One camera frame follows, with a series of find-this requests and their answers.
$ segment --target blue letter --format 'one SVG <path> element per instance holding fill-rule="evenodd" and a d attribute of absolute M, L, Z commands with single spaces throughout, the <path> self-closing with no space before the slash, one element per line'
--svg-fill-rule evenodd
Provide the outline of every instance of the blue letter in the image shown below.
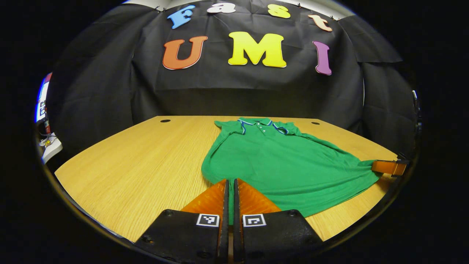
<path fill-rule="evenodd" d="M 190 9 L 193 9 L 195 7 L 196 6 L 194 6 L 194 5 L 190 5 L 186 8 L 183 8 L 183 9 L 177 11 L 176 13 L 168 16 L 168 18 L 170 18 L 173 21 L 173 24 L 174 24 L 173 29 L 179 27 L 182 24 L 185 24 L 185 23 L 189 22 L 190 18 L 188 18 L 186 16 L 191 16 L 192 11 L 190 11 Z"/>

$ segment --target green polo shirt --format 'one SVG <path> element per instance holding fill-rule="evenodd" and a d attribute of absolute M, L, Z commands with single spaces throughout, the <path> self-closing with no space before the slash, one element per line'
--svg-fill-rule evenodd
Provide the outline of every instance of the green polo shirt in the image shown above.
<path fill-rule="evenodd" d="M 240 178 L 282 210 L 303 216 L 344 202 L 374 184 L 374 160 L 360 161 L 336 145 L 301 133 L 293 123 L 243 118 L 215 124 L 221 132 L 202 163 L 203 176 L 230 182 L 229 219 L 233 224 L 233 180 Z"/>

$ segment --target wooden table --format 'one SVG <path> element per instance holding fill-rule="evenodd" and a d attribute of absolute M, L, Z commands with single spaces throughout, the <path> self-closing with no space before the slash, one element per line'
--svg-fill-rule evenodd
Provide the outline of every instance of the wooden table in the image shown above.
<path fill-rule="evenodd" d="M 89 147 L 55 175 L 92 217 L 136 241 L 164 209 L 180 210 L 212 186 L 203 178 L 201 165 L 220 132 L 214 121 L 238 118 L 157 116 Z M 370 140 L 318 119 L 270 119 L 294 122 L 301 132 L 327 140 L 360 160 L 397 158 Z M 385 174 L 358 196 L 306 219 L 321 239 L 327 240 L 376 205 L 392 181 Z"/>

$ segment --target polo shirt collar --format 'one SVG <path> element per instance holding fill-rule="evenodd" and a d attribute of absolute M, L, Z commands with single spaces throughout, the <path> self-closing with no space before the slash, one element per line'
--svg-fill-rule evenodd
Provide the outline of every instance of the polo shirt collar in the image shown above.
<path fill-rule="evenodd" d="M 269 118 L 244 118 L 244 117 L 240 117 L 239 118 L 240 120 L 244 121 L 244 122 L 248 122 L 248 123 L 261 123 L 263 125 L 270 125 L 272 124 L 272 120 L 270 120 Z"/>

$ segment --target wood grain surface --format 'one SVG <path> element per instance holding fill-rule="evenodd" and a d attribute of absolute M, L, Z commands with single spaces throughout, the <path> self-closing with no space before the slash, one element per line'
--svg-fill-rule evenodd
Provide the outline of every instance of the wood grain surface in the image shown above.
<path fill-rule="evenodd" d="M 163 210 L 180 210 L 212 186 L 202 176 L 201 165 L 220 132 L 214 121 L 238 118 L 157 116 L 89 147 L 55 175 L 92 217 L 136 241 Z M 370 140 L 318 119 L 270 119 L 294 122 L 302 133 L 327 140 L 360 160 L 397 158 Z M 392 181 L 385 174 L 358 196 L 306 219 L 321 239 L 327 240 L 376 205 Z"/>

